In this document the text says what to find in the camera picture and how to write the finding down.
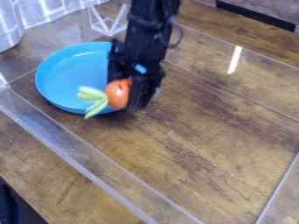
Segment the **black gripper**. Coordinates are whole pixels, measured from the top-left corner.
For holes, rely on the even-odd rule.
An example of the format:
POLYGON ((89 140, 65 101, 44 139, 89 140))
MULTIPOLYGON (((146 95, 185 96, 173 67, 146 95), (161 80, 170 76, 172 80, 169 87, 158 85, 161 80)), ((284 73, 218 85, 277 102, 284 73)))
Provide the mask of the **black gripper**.
MULTIPOLYGON (((168 19, 145 20, 129 13, 126 16, 125 41, 112 39, 108 52, 106 82, 128 79, 134 64, 148 67, 160 64, 168 48, 172 23, 168 19)), ((162 76, 137 74, 132 77, 132 87, 125 108, 130 112, 144 109, 158 91, 162 76)))

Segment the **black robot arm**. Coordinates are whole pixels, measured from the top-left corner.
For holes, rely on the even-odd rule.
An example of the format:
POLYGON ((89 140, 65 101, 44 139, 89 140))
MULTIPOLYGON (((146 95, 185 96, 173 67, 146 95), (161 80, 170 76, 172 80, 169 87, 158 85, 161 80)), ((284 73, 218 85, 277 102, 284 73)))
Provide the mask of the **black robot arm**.
POLYGON ((112 39, 108 52, 106 82, 128 78, 132 87, 125 109, 144 109, 154 96, 165 71, 161 67, 166 50, 182 39, 170 42, 172 17, 177 14, 181 0, 130 0, 125 16, 125 41, 112 39))

